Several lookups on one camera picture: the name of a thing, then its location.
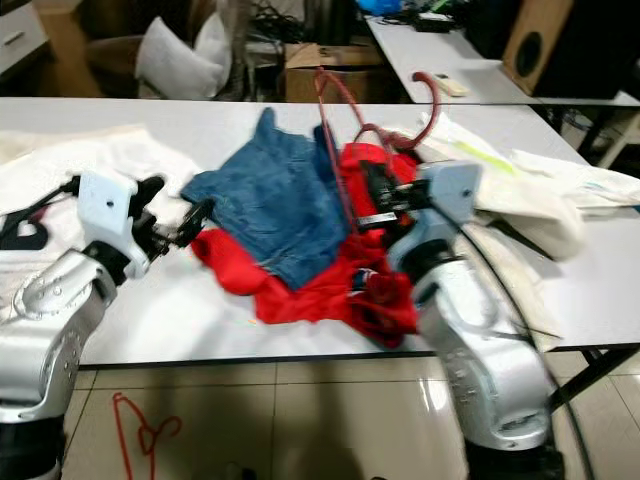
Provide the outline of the white remote control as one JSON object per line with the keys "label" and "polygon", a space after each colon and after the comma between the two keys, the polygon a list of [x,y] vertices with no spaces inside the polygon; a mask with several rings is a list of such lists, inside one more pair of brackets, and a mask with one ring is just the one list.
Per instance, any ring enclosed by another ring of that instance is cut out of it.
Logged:
{"label": "white remote control", "polygon": [[462,99],[462,97],[470,95],[470,90],[468,90],[465,84],[461,84],[457,79],[453,79],[447,76],[447,74],[433,73],[431,77],[433,77],[436,90],[443,92],[444,95],[453,97],[453,99]]}

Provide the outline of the white drawer unit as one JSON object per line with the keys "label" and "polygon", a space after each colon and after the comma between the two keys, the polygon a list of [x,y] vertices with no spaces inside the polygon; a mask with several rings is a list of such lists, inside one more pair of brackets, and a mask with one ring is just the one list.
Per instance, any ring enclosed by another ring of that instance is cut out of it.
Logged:
{"label": "white drawer unit", "polygon": [[0,15],[0,74],[9,70],[49,41],[35,4],[26,3]]}

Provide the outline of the black electronic device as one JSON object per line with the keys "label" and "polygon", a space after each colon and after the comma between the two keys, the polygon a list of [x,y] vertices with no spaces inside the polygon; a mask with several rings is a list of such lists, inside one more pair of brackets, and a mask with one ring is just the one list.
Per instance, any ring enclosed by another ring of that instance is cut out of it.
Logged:
{"label": "black electronic device", "polygon": [[416,12],[410,19],[410,24],[417,32],[449,33],[460,27],[453,15],[435,12]]}

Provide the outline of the black metal table leg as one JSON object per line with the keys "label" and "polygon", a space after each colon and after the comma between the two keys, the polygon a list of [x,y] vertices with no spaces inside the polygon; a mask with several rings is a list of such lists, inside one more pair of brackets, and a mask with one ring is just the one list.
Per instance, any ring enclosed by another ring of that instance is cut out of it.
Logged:
{"label": "black metal table leg", "polygon": [[588,366],[556,390],[556,393],[550,397],[550,410],[556,411],[559,407],[566,406],[568,402],[584,393],[596,381],[602,380],[618,366],[631,360],[637,352],[640,352],[640,346],[582,349],[582,356]]}

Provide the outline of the blue denim garment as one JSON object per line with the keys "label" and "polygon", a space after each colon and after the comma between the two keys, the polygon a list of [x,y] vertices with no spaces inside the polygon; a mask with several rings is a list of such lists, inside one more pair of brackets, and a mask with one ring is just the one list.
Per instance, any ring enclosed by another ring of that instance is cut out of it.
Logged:
{"label": "blue denim garment", "polygon": [[323,128],[310,137],[282,131],[265,108],[250,141],[180,189],[192,204],[212,201],[212,221],[293,291],[333,264],[349,234],[320,140]]}

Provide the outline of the blue plastic bag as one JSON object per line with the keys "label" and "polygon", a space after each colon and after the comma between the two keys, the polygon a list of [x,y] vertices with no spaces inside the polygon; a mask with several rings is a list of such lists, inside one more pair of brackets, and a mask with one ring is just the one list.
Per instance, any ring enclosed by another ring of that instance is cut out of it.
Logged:
{"label": "blue plastic bag", "polygon": [[385,17],[385,15],[401,12],[404,0],[355,0],[358,9],[375,17]]}

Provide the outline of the white shirt black lettering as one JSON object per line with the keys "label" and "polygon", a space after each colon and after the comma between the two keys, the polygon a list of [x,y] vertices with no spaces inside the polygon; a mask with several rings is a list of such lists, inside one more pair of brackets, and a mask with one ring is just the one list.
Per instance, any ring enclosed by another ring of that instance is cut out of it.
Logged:
{"label": "white shirt black lettering", "polygon": [[5,132],[19,150],[0,166],[0,209],[12,232],[0,238],[0,319],[14,315],[15,292],[68,250],[86,246],[76,201],[63,197],[15,225],[20,210],[63,186],[74,175],[114,170],[136,180],[163,177],[163,192],[147,206],[157,221],[177,227],[189,210],[180,191],[200,166],[191,156],[164,145],[142,125],[79,134]]}

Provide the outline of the red clothes hanger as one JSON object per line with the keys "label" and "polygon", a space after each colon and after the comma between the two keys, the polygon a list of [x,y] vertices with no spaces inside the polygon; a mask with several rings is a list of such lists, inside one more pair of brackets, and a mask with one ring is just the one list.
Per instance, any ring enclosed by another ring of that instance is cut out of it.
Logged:
{"label": "red clothes hanger", "polygon": [[375,209],[370,204],[369,196],[367,196],[360,164],[387,163],[388,168],[393,170],[401,186],[411,186],[413,179],[416,177],[416,170],[421,165],[420,156],[415,152],[416,147],[419,147],[433,131],[436,119],[442,113],[440,91],[436,90],[433,78],[428,73],[417,72],[413,74],[413,79],[424,83],[431,95],[431,110],[428,123],[417,134],[393,133],[387,128],[366,122],[364,114],[358,108],[358,102],[349,96],[349,92],[343,84],[339,84],[340,96],[342,96],[343,101],[346,101],[349,110],[355,114],[357,125],[361,128],[361,131],[356,136],[361,137],[362,134],[370,133],[375,140],[372,145],[355,141],[348,143],[343,148],[337,146],[337,138],[335,138],[332,125],[330,125],[328,116],[326,116],[323,93],[326,83],[321,81],[317,86],[317,90],[320,91],[319,97],[317,97],[317,101],[319,101],[317,109],[319,109],[321,118],[321,138],[323,138],[323,145],[328,151],[330,160],[332,160],[333,172],[338,184],[340,205],[343,207],[349,229],[351,229],[351,237],[366,244],[371,244],[374,241],[381,241],[385,244],[393,243],[396,239],[402,237],[408,229],[369,230],[369,215],[374,215]]}

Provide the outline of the white pillow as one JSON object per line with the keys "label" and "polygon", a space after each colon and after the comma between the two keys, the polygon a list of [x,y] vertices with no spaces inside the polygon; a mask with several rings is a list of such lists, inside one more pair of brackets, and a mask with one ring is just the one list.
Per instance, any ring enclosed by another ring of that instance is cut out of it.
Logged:
{"label": "white pillow", "polygon": [[210,100],[227,84],[232,67],[230,36],[219,12],[201,24],[193,47],[156,17],[143,36],[134,77],[164,99]]}

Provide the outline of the cream garment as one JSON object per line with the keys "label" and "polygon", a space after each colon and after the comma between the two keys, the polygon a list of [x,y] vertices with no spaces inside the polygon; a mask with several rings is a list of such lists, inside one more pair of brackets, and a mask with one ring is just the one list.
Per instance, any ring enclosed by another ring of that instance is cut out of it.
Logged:
{"label": "cream garment", "polygon": [[640,207],[640,179],[630,175],[522,150],[513,151],[513,160],[539,186],[557,193],[577,209]]}

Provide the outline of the beige garment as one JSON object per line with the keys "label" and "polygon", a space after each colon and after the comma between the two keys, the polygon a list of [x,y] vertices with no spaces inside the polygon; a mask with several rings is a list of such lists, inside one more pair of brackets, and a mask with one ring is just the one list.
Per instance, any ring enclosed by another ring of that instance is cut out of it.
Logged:
{"label": "beige garment", "polygon": [[499,150],[448,115],[440,114],[433,131],[415,152],[425,163],[466,160],[481,166],[474,216],[462,224],[477,247],[463,239],[456,244],[465,253],[483,253],[492,262],[494,273],[481,259],[472,261],[472,265],[494,291],[500,291],[498,279],[506,283],[539,349],[550,351],[563,342],[561,326],[545,307],[541,276],[512,247],[524,241],[549,260],[570,260],[585,246],[585,220],[577,207],[517,168],[515,150],[518,148]]}

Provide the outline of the open brown cardboard box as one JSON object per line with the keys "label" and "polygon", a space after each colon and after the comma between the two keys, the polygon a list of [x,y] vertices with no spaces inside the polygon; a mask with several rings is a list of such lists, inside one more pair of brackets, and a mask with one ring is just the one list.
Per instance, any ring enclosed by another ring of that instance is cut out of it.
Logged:
{"label": "open brown cardboard box", "polygon": [[100,90],[111,99],[136,99],[140,82],[136,78],[141,35],[100,38],[86,45],[86,61]]}

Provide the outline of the closed cardboard box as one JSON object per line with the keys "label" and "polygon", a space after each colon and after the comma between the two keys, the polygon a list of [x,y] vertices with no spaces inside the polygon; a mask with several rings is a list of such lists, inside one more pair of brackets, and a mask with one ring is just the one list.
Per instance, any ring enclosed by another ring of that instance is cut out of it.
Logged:
{"label": "closed cardboard box", "polygon": [[387,102],[396,97],[390,91],[394,76],[375,47],[288,44],[284,58],[287,102],[316,102],[321,81],[326,83],[325,102],[342,100],[339,84],[356,102]]}

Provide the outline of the wooden speaker box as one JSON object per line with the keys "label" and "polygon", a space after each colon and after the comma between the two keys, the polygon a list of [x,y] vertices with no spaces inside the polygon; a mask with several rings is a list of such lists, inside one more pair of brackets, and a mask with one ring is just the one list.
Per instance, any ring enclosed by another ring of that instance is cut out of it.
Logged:
{"label": "wooden speaker box", "polygon": [[502,58],[504,73],[530,97],[550,97],[545,79],[575,0],[522,0]]}

